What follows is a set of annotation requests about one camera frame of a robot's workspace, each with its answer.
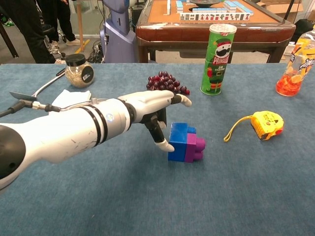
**white napkin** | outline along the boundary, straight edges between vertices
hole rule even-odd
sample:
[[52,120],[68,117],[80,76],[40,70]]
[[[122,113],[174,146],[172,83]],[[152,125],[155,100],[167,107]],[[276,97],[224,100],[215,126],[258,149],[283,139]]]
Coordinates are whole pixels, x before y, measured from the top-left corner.
[[[91,92],[88,90],[86,92],[69,92],[68,90],[63,90],[58,97],[53,101],[52,105],[57,107],[67,107],[80,102],[89,101],[91,98]],[[56,114],[58,112],[49,112],[49,115]]]

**red grapes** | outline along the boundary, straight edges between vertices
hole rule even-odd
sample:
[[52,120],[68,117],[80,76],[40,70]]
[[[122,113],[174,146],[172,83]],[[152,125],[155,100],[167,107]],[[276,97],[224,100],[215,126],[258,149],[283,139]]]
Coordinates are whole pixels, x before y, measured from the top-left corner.
[[180,85],[181,83],[172,74],[167,71],[160,71],[157,75],[148,77],[146,87],[147,90],[169,90],[175,94],[189,95],[190,91],[187,87]]

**robot finger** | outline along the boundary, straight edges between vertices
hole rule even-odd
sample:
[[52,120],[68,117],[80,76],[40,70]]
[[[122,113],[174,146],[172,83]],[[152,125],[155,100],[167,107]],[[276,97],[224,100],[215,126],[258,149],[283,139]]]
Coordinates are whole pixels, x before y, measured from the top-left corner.
[[160,124],[158,122],[158,118],[155,117],[151,119],[149,122],[145,123],[145,126],[149,130],[155,144],[163,151],[174,151],[174,147],[168,143],[165,139]]
[[156,145],[162,150],[166,152],[173,152],[175,149],[174,147],[168,143],[166,139],[164,139],[161,143],[156,143]]
[[171,101],[171,104],[182,103],[186,107],[191,107],[192,102],[189,98],[182,94],[176,94]]
[[165,129],[167,126],[166,122],[166,108],[163,108],[157,112],[157,122],[161,129]]

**sneaker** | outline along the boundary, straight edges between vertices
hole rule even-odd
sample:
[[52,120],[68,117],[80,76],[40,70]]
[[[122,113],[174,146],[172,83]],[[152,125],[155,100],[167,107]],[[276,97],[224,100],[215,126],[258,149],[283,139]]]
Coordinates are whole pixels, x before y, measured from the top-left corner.
[[50,45],[51,45],[51,47],[54,48],[54,49],[55,49],[55,48],[58,48],[58,42],[57,42],[57,41],[52,41]]
[[79,39],[74,39],[72,41],[67,41],[67,46],[80,46],[81,43],[80,43],[80,40]]

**cardboard box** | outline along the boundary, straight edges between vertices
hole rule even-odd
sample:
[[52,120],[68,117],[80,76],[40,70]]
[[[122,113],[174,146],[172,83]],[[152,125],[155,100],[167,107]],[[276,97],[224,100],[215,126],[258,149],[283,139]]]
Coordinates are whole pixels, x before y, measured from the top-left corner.
[[315,21],[315,10],[311,11],[310,15],[307,18],[309,21]]
[[[289,8],[289,4],[270,4],[268,5],[268,3],[265,3],[265,1],[267,2],[271,2],[271,0],[263,0],[263,2],[258,2],[257,4],[266,8],[268,11],[284,18],[287,9]],[[287,18],[288,21],[290,21],[291,23],[294,23],[295,17],[298,14],[298,12],[303,11],[303,5],[302,4],[298,4],[298,3],[294,3],[292,5],[291,11],[289,13],[289,16]]]
[[266,5],[279,5],[279,4],[290,4],[291,0],[262,0]]

